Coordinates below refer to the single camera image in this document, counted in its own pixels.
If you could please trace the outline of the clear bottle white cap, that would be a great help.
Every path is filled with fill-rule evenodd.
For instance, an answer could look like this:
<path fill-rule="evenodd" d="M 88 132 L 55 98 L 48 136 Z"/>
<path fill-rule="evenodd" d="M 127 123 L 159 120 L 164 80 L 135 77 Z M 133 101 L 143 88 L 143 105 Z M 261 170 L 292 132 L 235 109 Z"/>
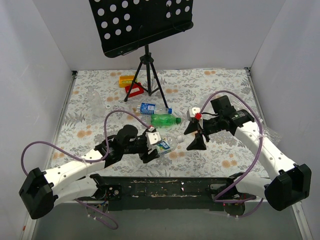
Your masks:
<path fill-rule="evenodd" d="M 105 117 L 106 106 L 100 96 L 100 94 L 92 87 L 87 88 L 86 97 L 91 107 L 92 113 L 97 117 Z"/>

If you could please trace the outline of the green plastic bottle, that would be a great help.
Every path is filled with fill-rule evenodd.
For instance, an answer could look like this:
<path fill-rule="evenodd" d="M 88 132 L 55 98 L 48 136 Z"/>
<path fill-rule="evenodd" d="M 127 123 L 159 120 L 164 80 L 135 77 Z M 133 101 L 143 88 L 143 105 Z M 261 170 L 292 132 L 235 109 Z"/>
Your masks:
<path fill-rule="evenodd" d="M 153 114 L 151 115 L 151 125 L 155 128 L 168 128 L 181 124 L 182 119 L 172 114 Z"/>

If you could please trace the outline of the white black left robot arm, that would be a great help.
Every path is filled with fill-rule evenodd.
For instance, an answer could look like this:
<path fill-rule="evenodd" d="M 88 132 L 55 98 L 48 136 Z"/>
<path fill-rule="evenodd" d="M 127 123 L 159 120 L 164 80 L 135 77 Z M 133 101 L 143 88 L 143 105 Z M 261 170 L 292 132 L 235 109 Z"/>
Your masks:
<path fill-rule="evenodd" d="M 26 174 L 19 196 L 33 220 L 73 199 L 104 199 L 110 190 L 96 172 L 119 162 L 124 155 L 137 154 L 146 164 L 159 157 L 156 145 L 161 140 L 160 133 L 152 126 L 139 135 L 136 127 L 127 124 L 82 157 L 55 168 L 31 170 Z"/>

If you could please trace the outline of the clear bottle lemon label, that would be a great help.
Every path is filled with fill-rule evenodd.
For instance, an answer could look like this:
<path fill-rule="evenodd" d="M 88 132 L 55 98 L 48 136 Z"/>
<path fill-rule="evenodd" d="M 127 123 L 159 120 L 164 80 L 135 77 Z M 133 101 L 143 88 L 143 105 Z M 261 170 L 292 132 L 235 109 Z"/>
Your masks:
<path fill-rule="evenodd" d="M 170 152 L 173 152 L 177 146 L 184 142 L 184 139 L 181 135 L 179 136 L 165 136 L 162 140 L 156 145 L 156 149 L 159 155 L 165 155 Z"/>

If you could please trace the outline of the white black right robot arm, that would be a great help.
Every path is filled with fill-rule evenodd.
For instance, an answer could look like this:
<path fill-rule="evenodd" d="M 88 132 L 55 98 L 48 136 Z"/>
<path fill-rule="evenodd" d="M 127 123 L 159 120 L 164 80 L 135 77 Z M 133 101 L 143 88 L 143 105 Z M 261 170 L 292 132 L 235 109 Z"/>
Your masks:
<path fill-rule="evenodd" d="M 203 118 L 202 108 L 191 107 L 187 111 L 189 124 L 184 134 L 196 133 L 187 150 L 206 150 L 210 135 L 226 131 L 255 155 L 245 172 L 231 175 L 224 186 L 212 191 L 214 202 L 243 203 L 245 199 L 237 198 L 248 194 L 251 199 L 265 199 L 272 208 L 282 211 L 310 195 L 311 169 L 285 156 L 264 134 L 261 122 L 250 109 L 235 109 L 226 95 L 209 98 L 208 102 L 214 112 L 210 119 Z"/>

